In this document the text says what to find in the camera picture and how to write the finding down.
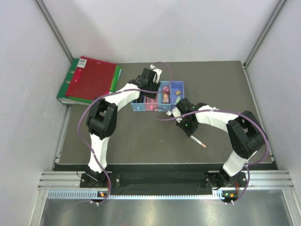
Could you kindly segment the light blue drawer box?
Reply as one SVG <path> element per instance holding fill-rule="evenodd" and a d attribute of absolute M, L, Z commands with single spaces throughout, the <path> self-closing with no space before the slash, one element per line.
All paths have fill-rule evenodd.
<path fill-rule="evenodd" d="M 158 107 L 160 107 L 159 111 L 164 111 L 161 108 L 164 108 L 168 111 L 171 110 L 170 86 L 168 86 L 168 84 L 168 81 L 162 81 L 159 87 L 159 91 L 166 89 L 166 91 L 158 93 Z"/>

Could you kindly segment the pink-capped marker tube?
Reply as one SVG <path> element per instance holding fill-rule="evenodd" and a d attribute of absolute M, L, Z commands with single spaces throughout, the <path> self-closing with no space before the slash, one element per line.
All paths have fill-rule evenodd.
<path fill-rule="evenodd" d="M 163 90 L 162 103 L 169 104 L 170 103 L 170 89 L 169 89 L 169 87 L 163 87 L 162 90 Z"/>

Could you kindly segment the pink plastic drawer box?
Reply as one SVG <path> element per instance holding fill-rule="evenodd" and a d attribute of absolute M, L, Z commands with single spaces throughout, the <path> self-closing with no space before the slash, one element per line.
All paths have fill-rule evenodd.
<path fill-rule="evenodd" d="M 146 97 L 144 100 L 144 106 L 146 111 L 152 111 L 158 106 L 158 97 L 156 97 L 155 99 Z"/>

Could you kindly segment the blue end drawer box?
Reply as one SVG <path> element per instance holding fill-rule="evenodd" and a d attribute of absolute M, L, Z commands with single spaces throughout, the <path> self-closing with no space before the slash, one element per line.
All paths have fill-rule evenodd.
<path fill-rule="evenodd" d="M 137 112 L 145 111 L 144 97 L 139 99 L 140 99 L 140 103 L 135 103 L 135 100 L 131 102 L 131 107 L 133 111 L 137 111 Z"/>

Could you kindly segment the white pink marker pen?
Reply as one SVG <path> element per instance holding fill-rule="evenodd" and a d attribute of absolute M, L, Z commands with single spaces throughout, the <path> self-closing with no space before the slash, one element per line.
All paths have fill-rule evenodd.
<path fill-rule="evenodd" d="M 191 135 L 190 138 L 195 142 L 197 142 L 199 145 L 201 145 L 203 148 L 206 148 L 206 145 L 202 143 L 200 140 L 198 140 L 197 138 L 195 138 L 193 135 Z"/>

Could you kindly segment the light green highlighter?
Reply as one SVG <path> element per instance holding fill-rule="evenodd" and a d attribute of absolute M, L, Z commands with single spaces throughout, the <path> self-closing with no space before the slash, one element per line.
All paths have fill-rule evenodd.
<path fill-rule="evenodd" d="M 177 103 L 179 103 L 180 102 L 180 100 L 181 100 L 181 96 L 178 96 L 177 98 L 176 98 L 176 100 L 175 100 L 175 104 L 177 104 Z"/>

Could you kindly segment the purple plastic drawer box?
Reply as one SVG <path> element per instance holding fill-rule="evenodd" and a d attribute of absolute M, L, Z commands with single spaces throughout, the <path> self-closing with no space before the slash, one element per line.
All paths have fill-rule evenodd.
<path fill-rule="evenodd" d="M 171 109 L 174 109 L 176 105 L 182 100 L 184 95 L 184 82 L 183 81 L 173 81 L 171 83 Z"/>

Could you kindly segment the red ring binder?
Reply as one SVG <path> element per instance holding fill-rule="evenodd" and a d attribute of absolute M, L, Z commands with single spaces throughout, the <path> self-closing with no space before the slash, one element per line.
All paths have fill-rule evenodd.
<path fill-rule="evenodd" d="M 108 94 L 117 65 L 81 56 L 66 91 L 69 97 L 86 100 Z"/>

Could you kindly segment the green ring binder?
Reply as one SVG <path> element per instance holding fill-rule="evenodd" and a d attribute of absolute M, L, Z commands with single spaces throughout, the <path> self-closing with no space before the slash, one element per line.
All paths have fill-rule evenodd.
<path fill-rule="evenodd" d="M 67 105 L 89 105 L 99 96 L 116 91 L 122 69 L 119 65 L 85 56 L 75 58 L 57 94 Z"/>

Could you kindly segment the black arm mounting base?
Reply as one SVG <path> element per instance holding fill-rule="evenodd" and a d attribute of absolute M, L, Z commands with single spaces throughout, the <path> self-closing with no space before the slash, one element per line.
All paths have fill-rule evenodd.
<path fill-rule="evenodd" d="M 246 186 L 244 172 L 238 173 L 233 183 L 219 186 L 220 163 L 197 164 L 109 164 L 106 182 L 100 184 L 87 176 L 81 176 L 81 188 L 110 188 L 113 195 L 190 195 L 210 194 L 215 189 L 237 192 Z"/>

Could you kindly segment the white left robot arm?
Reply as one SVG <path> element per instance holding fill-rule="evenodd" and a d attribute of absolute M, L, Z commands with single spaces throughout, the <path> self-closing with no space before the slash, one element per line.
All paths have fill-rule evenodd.
<path fill-rule="evenodd" d="M 97 100 L 91 106 L 86 125 L 92 150 L 86 174 L 95 186 L 103 186 L 107 180 L 104 169 L 107 166 L 108 141 L 116 129 L 118 111 L 137 100 L 141 94 L 155 99 L 161 85 L 159 81 L 161 73 L 162 70 L 154 65 L 150 69 L 145 68 L 142 75 L 129 81 L 117 92 Z"/>

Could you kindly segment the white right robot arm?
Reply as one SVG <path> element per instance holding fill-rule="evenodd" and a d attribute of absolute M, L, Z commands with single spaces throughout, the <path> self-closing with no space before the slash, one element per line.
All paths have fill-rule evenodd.
<path fill-rule="evenodd" d="M 219 186 L 235 183 L 237 174 L 268 141 L 250 111 L 241 114 L 222 112 L 204 103 L 194 105 L 184 98 L 172 109 L 171 115 L 176 118 L 176 125 L 189 137 L 199 124 L 210 125 L 228 133 L 233 151 L 220 169 Z"/>

